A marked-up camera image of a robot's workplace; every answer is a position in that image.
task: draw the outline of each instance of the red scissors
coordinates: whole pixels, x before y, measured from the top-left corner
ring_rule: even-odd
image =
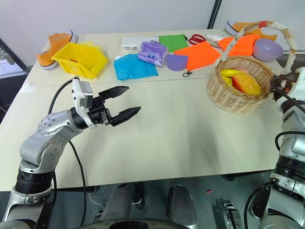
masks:
[[[199,35],[199,34],[194,34],[190,39],[189,39],[189,43],[190,44],[199,44],[201,42],[206,41],[206,39]]]

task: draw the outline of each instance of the table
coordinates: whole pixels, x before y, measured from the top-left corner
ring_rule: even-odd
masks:
[[[101,45],[113,62],[120,55],[123,36],[184,33],[224,35],[220,30],[81,35],[80,41]],[[276,62],[271,67],[280,69]],[[114,116],[129,107],[139,113],[119,126],[86,129],[74,139],[88,186],[175,177],[193,177],[272,169],[278,153],[274,137],[281,131],[281,113],[267,100],[254,112],[233,114],[217,107],[206,93],[210,67],[182,72],[158,68],[159,76],[119,82],[112,65],[90,81],[94,96],[119,85],[130,87],[109,99]],[[25,83],[32,85],[17,94],[0,125],[0,191],[16,182],[22,142],[37,128],[48,111],[54,93],[72,75],[62,69],[46,72],[35,63]],[[58,97],[54,111],[73,107],[71,85]],[[58,188],[81,187],[81,173],[70,146],[56,167]]]

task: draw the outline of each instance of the white wall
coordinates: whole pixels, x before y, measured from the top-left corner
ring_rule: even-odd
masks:
[[[305,0],[223,0],[214,28],[223,28],[227,20],[282,23],[296,39],[297,48],[305,49]],[[273,30],[263,31],[274,34]],[[282,35],[276,41],[288,49]]]
[[[0,38],[33,65],[47,36],[207,28],[214,0],[0,0]]]

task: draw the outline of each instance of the yellow plastic bin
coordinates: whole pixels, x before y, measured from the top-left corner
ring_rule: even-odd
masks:
[[[57,61],[67,73],[93,79],[108,62],[108,59],[97,48],[76,43],[68,43],[55,55]]]

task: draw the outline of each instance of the orange cloth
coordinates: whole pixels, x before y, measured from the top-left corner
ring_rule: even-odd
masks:
[[[261,37],[258,34],[248,35],[241,37],[235,46],[229,52],[229,56],[251,56],[253,54],[253,46],[257,39]],[[233,37],[223,38],[218,42],[218,45],[225,51],[228,44],[233,40]]]
[[[186,69],[191,71],[214,63],[220,54],[208,42],[202,42],[190,47],[174,51],[177,55],[186,55],[189,57]]]

